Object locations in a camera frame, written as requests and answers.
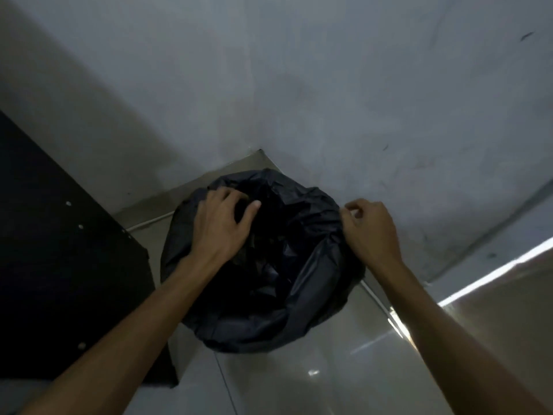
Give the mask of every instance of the forearm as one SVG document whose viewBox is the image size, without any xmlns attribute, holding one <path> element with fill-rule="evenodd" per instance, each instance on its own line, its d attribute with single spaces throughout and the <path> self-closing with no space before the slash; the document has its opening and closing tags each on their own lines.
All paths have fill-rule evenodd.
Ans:
<svg viewBox="0 0 553 415">
<path fill-rule="evenodd" d="M 122 413 L 216 271 L 207 259 L 183 259 L 159 289 L 58 377 L 23 414 Z"/>
<path fill-rule="evenodd" d="M 456 414 L 550 414 L 426 293 L 402 263 L 375 276 Z"/>
</svg>

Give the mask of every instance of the person's left hand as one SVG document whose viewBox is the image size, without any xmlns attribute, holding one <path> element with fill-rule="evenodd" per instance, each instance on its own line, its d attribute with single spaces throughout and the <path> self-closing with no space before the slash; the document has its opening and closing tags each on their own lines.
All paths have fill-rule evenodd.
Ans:
<svg viewBox="0 0 553 415">
<path fill-rule="evenodd" d="M 218 267 L 234 257 L 244 245 L 261 207 L 261 202 L 253 201 L 237 224 L 234 207 L 240 199 L 247 198 L 242 192 L 226 187 L 207 193 L 206 199 L 200 201 L 194 218 L 191 255 L 207 259 Z"/>
</svg>

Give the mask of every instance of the plastic bag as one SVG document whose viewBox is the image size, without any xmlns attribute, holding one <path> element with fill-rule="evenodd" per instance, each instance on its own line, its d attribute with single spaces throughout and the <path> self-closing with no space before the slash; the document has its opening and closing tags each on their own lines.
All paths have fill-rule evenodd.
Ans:
<svg viewBox="0 0 553 415">
<path fill-rule="evenodd" d="M 245 245 L 183 323 L 213 350 L 263 352 L 304 336 L 340 311 L 364 266 L 346 244 L 336 202 L 271 169 L 223 176 L 208 189 L 219 186 L 236 188 L 262 206 Z M 197 205 L 206 194 L 197 189 L 176 209 L 162 253 L 162 281 L 190 253 Z M 247 204 L 238 203 L 236 221 Z"/>
</svg>

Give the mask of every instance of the person's right arm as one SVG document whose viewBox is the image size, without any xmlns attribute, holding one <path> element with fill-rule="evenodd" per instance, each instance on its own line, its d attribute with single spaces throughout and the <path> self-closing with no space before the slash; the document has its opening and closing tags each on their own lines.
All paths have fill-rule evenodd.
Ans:
<svg viewBox="0 0 553 415">
<path fill-rule="evenodd" d="M 456 415 L 551 415 L 426 293 L 402 261 L 394 223 L 381 202 L 359 199 L 341 215 L 348 244 L 382 285 Z"/>
</svg>

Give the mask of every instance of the person's right hand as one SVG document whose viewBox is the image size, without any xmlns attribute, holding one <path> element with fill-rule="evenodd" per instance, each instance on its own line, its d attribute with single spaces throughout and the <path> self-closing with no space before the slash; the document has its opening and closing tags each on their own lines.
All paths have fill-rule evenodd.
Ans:
<svg viewBox="0 0 553 415">
<path fill-rule="evenodd" d="M 402 262 L 395 224 L 382 202 L 358 199 L 340 214 L 347 243 L 373 273 Z"/>
</svg>

